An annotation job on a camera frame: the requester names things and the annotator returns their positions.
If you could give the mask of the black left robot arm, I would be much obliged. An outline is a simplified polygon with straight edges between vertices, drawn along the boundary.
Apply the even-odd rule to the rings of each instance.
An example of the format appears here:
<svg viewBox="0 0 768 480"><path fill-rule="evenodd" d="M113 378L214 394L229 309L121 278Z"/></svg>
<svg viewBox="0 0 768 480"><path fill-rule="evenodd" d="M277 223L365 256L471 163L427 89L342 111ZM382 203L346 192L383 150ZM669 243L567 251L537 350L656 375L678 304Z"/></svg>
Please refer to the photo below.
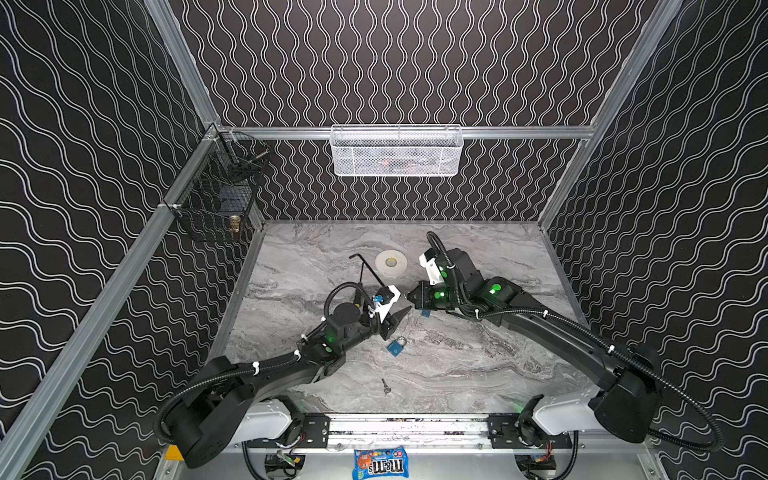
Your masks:
<svg viewBox="0 0 768 480"><path fill-rule="evenodd" d="M408 312L392 309L400 297L394 285L373 294L359 283L338 285L326 297L321 323L292 351L250 363L224 356L209 361L162 404L155 436L176 446L190 469L235 444L264 440L288 446L299 439L304 416L285 391L331 376L349 350L371 337L389 339Z"/></svg>

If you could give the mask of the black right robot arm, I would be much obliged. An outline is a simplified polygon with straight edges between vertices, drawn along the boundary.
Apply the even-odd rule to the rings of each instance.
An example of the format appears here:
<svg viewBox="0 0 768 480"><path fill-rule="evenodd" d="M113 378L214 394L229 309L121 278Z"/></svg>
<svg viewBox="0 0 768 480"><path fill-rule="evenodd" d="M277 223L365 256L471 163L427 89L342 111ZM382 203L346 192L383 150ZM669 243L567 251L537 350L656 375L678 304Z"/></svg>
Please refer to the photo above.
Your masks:
<svg viewBox="0 0 768 480"><path fill-rule="evenodd" d="M724 435L715 417L662 375L654 349L610 342L543 305L513 281L484 278L467 252L447 249L436 232L427 232L426 238L430 247L419 262L428 277L407 295L416 309L444 311L521 334L577 368L592 383L585 402L533 397L519 417L524 443L538 445L546 435L600 429L629 443L652 437L696 452L722 448ZM711 440L686 440L653 428L667 392L705 420Z"/></svg>

